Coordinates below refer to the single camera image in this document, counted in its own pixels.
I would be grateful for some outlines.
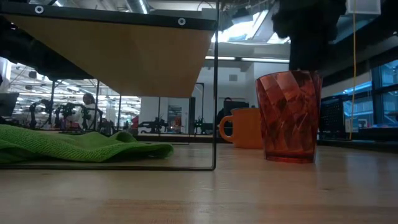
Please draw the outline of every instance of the black machine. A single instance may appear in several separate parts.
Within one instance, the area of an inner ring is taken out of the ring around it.
[[[138,124],[138,128],[150,128],[151,134],[160,134],[160,130],[164,127],[164,131],[166,132],[166,128],[169,126],[164,119],[155,118],[155,121],[143,121],[141,124]]]
[[[249,108],[249,103],[240,101],[224,101],[224,116],[231,115],[231,111],[238,108]]]
[[[321,100],[320,139],[346,139],[343,105],[346,96],[329,96]]]
[[[19,93],[0,93],[0,124],[8,124],[2,116],[12,116]]]
[[[200,134],[208,134],[207,131],[213,131],[213,123],[204,123],[201,117],[195,120],[194,127],[195,134],[198,134],[198,128],[200,128]]]
[[[93,108],[87,108],[82,104],[76,104],[76,103],[67,103],[66,105],[60,105],[56,110],[55,110],[55,127],[62,129],[62,122],[60,120],[60,113],[62,113],[62,116],[64,118],[67,118],[75,112],[73,112],[73,109],[79,106],[81,108],[81,117],[83,118],[82,126],[84,130],[89,130],[93,127],[94,122],[90,124],[90,126],[87,125],[87,120],[91,120],[92,117],[89,114],[90,110],[95,110]],[[103,112],[100,109],[97,109],[97,112],[99,113],[99,117],[102,118]],[[99,119],[99,128],[102,127],[102,119]]]
[[[29,127],[31,129],[34,129],[36,127],[36,118],[35,118],[35,111],[36,111],[36,106],[43,104],[45,106],[44,108],[44,112],[50,114],[52,113],[52,102],[49,100],[40,100],[38,102],[32,103],[32,105],[29,107],[29,111],[30,111],[30,124]],[[50,123],[50,117],[45,121],[45,123],[41,126],[43,127],[44,125],[46,125],[47,123]]]

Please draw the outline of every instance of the mug handle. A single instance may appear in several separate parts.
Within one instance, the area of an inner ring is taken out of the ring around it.
[[[227,121],[232,121],[232,116],[225,116],[225,117],[221,120],[220,126],[218,127],[218,131],[220,132],[221,137],[222,137],[225,141],[233,142],[233,136],[234,136],[234,134],[232,134],[231,136],[227,136],[227,135],[225,134],[225,131],[224,131],[224,125],[225,125],[225,122],[227,122]]]

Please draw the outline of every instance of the metal frame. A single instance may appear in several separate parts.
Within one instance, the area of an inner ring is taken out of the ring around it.
[[[43,12],[35,12],[36,7],[42,7]],[[135,14],[113,11],[100,11],[92,9],[74,9],[68,7],[42,6],[35,4],[0,2],[0,14],[16,14],[21,16],[48,17],[53,19],[69,19],[79,21],[108,22],[118,24],[133,24],[145,26],[172,27],[179,29],[196,29],[215,31],[215,53],[214,53],[214,79],[213,79],[213,103],[214,121],[217,116],[218,98],[218,24],[220,18],[220,0],[216,0],[216,20],[193,19],[182,17],[158,16],[150,14]],[[96,92],[96,105],[98,107],[99,81]],[[119,98],[120,120],[121,98]],[[213,171],[217,163],[217,124],[213,123],[213,148],[210,167],[165,167],[165,166],[87,166],[87,165],[1,165],[0,169],[65,169],[65,170],[168,170],[168,171]]]
[[[160,16],[153,14],[125,13],[95,9],[77,9],[47,5],[26,4],[18,2],[1,2],[1,14],[21,16],[48,17],[52,19],[68,19],[76,21],[107,22],[116,24],[172,27],[179,29],[196,29],[213,31],[215,20],[194,19],[189,17]]]

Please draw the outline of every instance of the white wall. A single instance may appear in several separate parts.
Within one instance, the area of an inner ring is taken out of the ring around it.
[[[220,98],[239,98],[246,99],[245,96],[245,72],[241,72],[240,68],[219,68],[218,69],[218,107],[223,104]],[[238,75],[238,80],[236,82],[229,81],[229,75]],[[213,111],[213,78],[214,70],[213,68],[202,68],[198,83],[202,82],[205,84],[205,100],[204,100],[204,110],[203,118],[206,123],[212,123],[214,117]]]
[[[0,75],[2,76],[2,84],[0,86],[0,93],[6,93],[9,89],[11,79],[11,65],[7,59],[0,57]]]
[[[364,74],[358,75],[356,77],[356,85],[366,83],[371,81],[371,74],[369,72],[366,72]],[[344,91],[346,89],[352,88],[354,86],[354,78],[349,78],[347,80],[341,81],[339,83],[335,83],[330,86],[326,86],[322,88],[322,93],[321,96],[322,98],[328,97],[328,96],[333,96],[334,94]]]
[[[246,72],[245,95],[249,104],[258,107],[255,81],[259,77],[288,69],[287,63],[253,63]]]

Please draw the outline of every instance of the orange mug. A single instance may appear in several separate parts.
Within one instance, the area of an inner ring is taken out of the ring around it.
[[[231,111],[232,116],[225,116],[218,128],[221,137],[234,144],[234,147],[245,149],[262,149],[261,117],[259,108],[242,108]],[[232,135],[225,135],[225,122],[233,124]]]

